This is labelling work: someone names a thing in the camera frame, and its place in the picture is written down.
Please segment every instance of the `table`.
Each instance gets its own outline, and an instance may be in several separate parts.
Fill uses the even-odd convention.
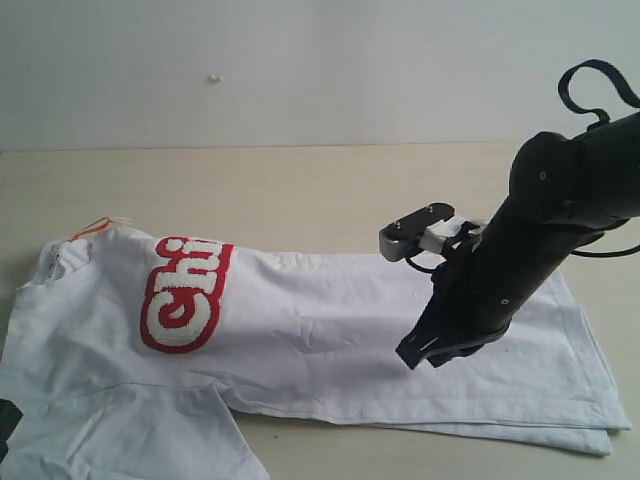
[[[263,250],[377,251],[378,230],[433,201],[489,218],[518,144],[27,152],[0,155],[0,333],[44,243],[125,216],[154,236]],[[640,240],[630,222],[592,249]],[[640,418],[640,256],[563,264],[586,307],[631,421]],[[236,415],[274,480],[638,478],[640,437],[603,459],[508,442]]]

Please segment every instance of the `folded shirt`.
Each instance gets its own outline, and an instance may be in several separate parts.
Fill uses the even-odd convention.
[[[59,239],[17,292],[0,397],[27,412],[29,424],[48,421],[38,413],[46,406],[125,385],[196,389],[248,413],[598,455],[611,452],[607,429],[631,427],[559,272],[500,341],[411,371],[394,350],[430,294],[429,276],[375,254],[270,253],[130,227],[93,243]],[[89,430],[100,428],[98,419]],[[31,451],[28,431],[16,432],[23,452]],[[73,452],[65,455],[69,465]],[[156,457],[136,455],[138,465]],[[235,465],[246,453],[225,458]]]

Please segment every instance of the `wall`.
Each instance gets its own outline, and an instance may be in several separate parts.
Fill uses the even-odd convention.
[[[640,90],[640,2],[0,0],[0,149],[523,140]],[[223,81],[208,83],[211,74]],[[620,106],[597,74],[578,99]]]

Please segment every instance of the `black cable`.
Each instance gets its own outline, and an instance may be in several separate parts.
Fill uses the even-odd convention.
[[[427,267],[422,267],[422,266],[418,265],[416,262],[414,262],[413,260],[411,260],[411,258],[409,258],[409,257],[404,257],[404,259],[407,261],[407,263],[408,263],[411,267],[415,268],[415,269],[416,269],[416,270],[418,270],[419,272],[422,272],[422,273],[429,273],[429,274],[431,274],[431,273],[433,273],[433,272],[435,272],[435,271],[436,271],[436,269],[435,269],[435,268],[427,268]]]
[[[580,250],[574,250],[571,252],[571,255],[586,258],[618,258],[627,257],[638,252],[640,252],[640,245],[636,245],[633,248],[627,248],[626,250],[618,250],[617,252],[581,252]]]

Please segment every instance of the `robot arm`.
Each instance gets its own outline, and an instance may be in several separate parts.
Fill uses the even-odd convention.
[[[411,369],[423,359],[439,367],[501,338],[513,315],[570,254],[606,257],[576,249],[640,216],[640,113],[609,123],[603,110],[578,107],[568,84],[582,67],[605,73],[621,98],[640,99],[613,66],[589,60],[569,70],[558,90],[569,109],[595,113],[599,122],[576,138],[542,132],[518,152],[509,195],[482,228],[458,222],[453,236],[438,228],[455,223],[454,210],[432,204],[381,230],[380,250],[389,261],[423,250],[445,259],[431,273],[433,295],[396,352]]]

